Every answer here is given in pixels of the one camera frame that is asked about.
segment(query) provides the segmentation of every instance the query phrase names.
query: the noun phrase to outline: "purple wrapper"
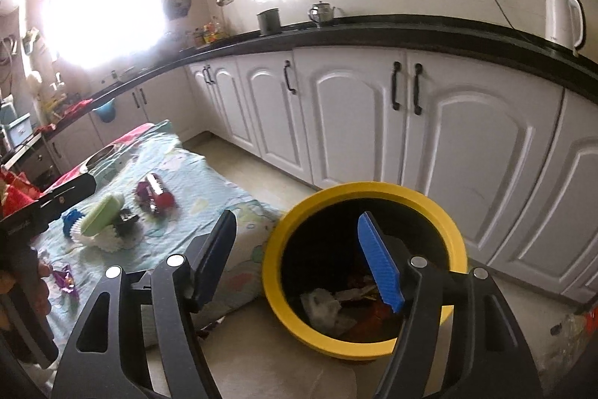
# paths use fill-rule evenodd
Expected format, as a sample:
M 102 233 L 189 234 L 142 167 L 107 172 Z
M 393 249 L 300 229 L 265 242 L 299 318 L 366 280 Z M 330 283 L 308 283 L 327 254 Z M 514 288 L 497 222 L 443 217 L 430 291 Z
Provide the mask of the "purple wrapper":
M 56 285 L 62 292 L 69 294 L 74 299 L 79 299 L 79 292 L 75 287 L 75 278 L 73 277 L 69 264 L 65 265 L 61 270 L 54 269 L 52 271 L 52 276 L 54 276 Z

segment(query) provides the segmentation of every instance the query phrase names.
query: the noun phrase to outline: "light blue bedsheet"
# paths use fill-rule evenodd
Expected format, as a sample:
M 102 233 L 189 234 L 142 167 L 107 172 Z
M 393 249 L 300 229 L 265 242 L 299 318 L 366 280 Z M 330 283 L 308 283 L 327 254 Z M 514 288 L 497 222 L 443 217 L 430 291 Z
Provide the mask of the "light blue bedsheet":
M 230 209 L 237 217 L 237 239 L 213 302 L 194 317 L 196 326 L 210 323 L 261 292 L 262 246 L 280 213 L 225 180 L 208 166 L 203 156 L 182 149 L 168 121 L 122 146 L 90 172 L 98 189 L 75 208 L 85 213 L 106 193 L 121 192 L 125 205 L 141 218 L 136 231 L 126 239 L 126 249 L 115 253 L 68 240 L 62 221 L 52 222 L 38 239 L 40 257 L 57 268 L 71 265 L 80 294 L 76 301 L 62 293 L 52 278 L 48 280 L 52 303 L 49 323 L 61 352 L 86 300 L 108 267 L 119 265 L 125 271 L 154 268 L 166 256 L 183 252 L 193 237 L 210 232 L 224 209 Z M 142 212 L 133 198 L 137 182 L 148 172 L 159 174 L 175 196 L 178 210 L 165 221 Z M 144 333 L 146 343 L 151 343 L 155 334 L 152 315 L 147 311 L 143 313 Z

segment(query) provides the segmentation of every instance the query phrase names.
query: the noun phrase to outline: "person's hand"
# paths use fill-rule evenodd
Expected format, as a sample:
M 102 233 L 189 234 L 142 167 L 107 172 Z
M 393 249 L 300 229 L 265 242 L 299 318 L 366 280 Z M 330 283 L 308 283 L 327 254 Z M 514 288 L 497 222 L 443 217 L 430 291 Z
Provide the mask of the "person's hand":
M 38 283 L 33 309 L 39 316 L 46 316 L 52 308 L 48 301 L 50 290 L 48 289 L 46 282 L 42 279 L 42 277 L 49 277 L 51 272 L 52 268 L 48 264 L 43 263 L 42 261 L 38 263 L 38 276 L 40 277 L 40 281 Z M 6 294 L 13 288 L 16 282 L 17 280 L 12 274 L 6 271 L 0 271 L 0 294 Z M 10 328 L 11 325 L 6 313 L 0 308 L 0 329 L 10 330 Z

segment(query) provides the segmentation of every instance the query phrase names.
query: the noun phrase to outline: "white kettle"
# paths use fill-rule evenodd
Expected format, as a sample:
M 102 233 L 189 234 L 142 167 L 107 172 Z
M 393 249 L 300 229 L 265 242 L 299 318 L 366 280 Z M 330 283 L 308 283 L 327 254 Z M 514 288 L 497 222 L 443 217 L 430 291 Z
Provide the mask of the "white kettle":
M 548 41 L 560 44 L 576 54 L 585 44 L 585 15 L 579 0 L 546 0 Z

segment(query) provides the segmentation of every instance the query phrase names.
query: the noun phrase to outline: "cabinet door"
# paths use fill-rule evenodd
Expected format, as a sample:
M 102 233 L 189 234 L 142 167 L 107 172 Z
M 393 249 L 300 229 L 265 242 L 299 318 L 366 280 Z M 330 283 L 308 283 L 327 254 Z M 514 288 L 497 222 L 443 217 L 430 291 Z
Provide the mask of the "cabinet door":
M 292 52 L 238 56 L 237 65 L 262 158 L 313 183 Z
M 228 136 L 226 139 L 259 156 L 259 148 L 255 143 L 253 125 L 249 118 L 234 56 L 210 60 L 208 70 L 213 81 L 212 88 L 216 91 L 218 107 L 226 125 Z
M 148 121 L 141 104 L 140 94 L 136 90 L 130 90 L 114 99 L 116 115 L 111 122 L 104 122 L 96 112 L 90 112 L 93 125 L 104 146 Z
M 49 142 L 62 173 L 72 170 L 104 147 L 89 114 L 77 119 Z
M 150 122 L 168 119 L 182 141 L 200 132 L 199 114 L 184 67 L 151 78 L 138 90 Z
M 199 104 L 201 117 L 204 119 L 203 127 L 205 130 L 223 139 L 227 139 L 224 118 L 216 100 L 216 91 L 212 87 L 213 82 L 206 71 L 207 68 L 205 65 L 191 66 L 191 72 L 195 78 L 195 86 L 197 88 L 195 91 L 197 103 Z
M 586 299 L 598 291 L 598 107 L 565 91 L 542 175 L 492 267 L 552 292 Z
M 405 77 L 396 49 L 319 47 L 294 51 L 312 163 L 320 188 L 397 182 L 403 157 Z M 392 79 L 397 102 L 392 104 Z
M 411 96 L 401 184 L 444 208 L 469 257 L 487 263 L 540 174 L 563 89 L 459 56 L 412 51 L 407 58 Z
M 45 145 L 40 146 L 35 152 L 32 152 L 31 149 L 29 152 L 31 154 L 25 160 L 17 161 L 19 171 L 24 172 L 29 181 L 33 181 L 42 173 L 54 169 L 53 158 Z

